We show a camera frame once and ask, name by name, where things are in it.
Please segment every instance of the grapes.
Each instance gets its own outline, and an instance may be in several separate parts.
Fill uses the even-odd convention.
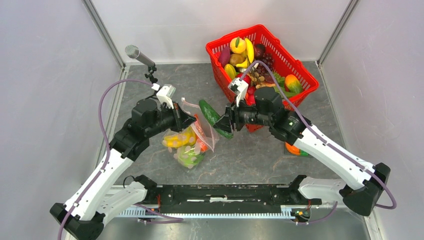
[[[261,60],[264,64],[266,64],[271,71],[274,70],[274,62],[275,62],[275,60],[274,60],[273,55],[271,53],[269,53],[269,52],[268,53],[265,53],[263,55],[263,57],[260,58],[260,59],[258,59],[258,60]],[[260,75],[264,76],[268,71],[265,69],[264,66],[259,65],[257,67],[257,72]]]

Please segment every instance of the microphone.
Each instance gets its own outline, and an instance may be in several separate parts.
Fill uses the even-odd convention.
[[[131,58],[139,61],[142,64],[147,65],[150,68],[155,66],[155,62],[150,60],[146,55],[144,55],[140,49],[134,45],[128,45],[125,48],[126,55]]]

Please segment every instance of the white wall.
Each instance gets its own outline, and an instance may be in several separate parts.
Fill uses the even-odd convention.
[[[264,24],[297,59],[317,60],[349,0],[92,0],[125,62],[210,61],[206,43]]]
[[[389,240],[422,239],[423,9],[420,0],[360,1],[323,66],[346,146],[391,168],[398,208],[377,211]]]
[[[0,238],[56,239],[50,207],[93,170],[120,68],[80,0],[2,1],[0,36]]]

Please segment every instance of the white bracket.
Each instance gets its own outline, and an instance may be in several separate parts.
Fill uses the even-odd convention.
[[[147,190],[145,186],[139,182],[133,181],[130,185],[113,196],[105,198],[97,208],[99,214],[105,214],[103,224],[108,224],[110,220],[121,214],[128,207],[143,201],[146,194]]]
[[[155,91],[159,91],[160,88],[161,88],[161,86],[157,83],[153,83],[153,86],[151,86],[151,89],[153,89]]]
[[[174,95],[175,90],[175,87],[171,84],[163,85],[162,88],[156,93],[156,97],[159,100],[160,104],[166,103],[167,108],[174,109],[172,96]]]
[[[237,107],[240,104],[240,101],[245,99],[246,93],[248,92],[249,84],[239,77],[234,78],[228,85],[228,88],[233,91],[237,96],[235,98],[235,104]]]
[[[343,189],[346,182],[342,179],[318,179],[306,177],[299,185],[299,192],[306,199],[321,199],[322,202],[343,202],[339,190]]]

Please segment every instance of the red potato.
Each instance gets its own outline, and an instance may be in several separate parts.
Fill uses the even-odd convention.
[[[249,106],[254,105],[254,104],[255,104],[255,96],[254,96],[253,94],[249,94],[249,95],[247,96],[246,103],[247,103],[247,105],[249,105]]]
[[[250,86],[250,87],[247,89],[247,93],[248,93],[249,95],[253,95],[253,94],[255,93],[255,91],[256,91],[256,87],[254,87],[254,86]]]
[[[218,62],[224,67],[230,62],[230,47],[226,46],[222,49],[221,55],[219,55]]]

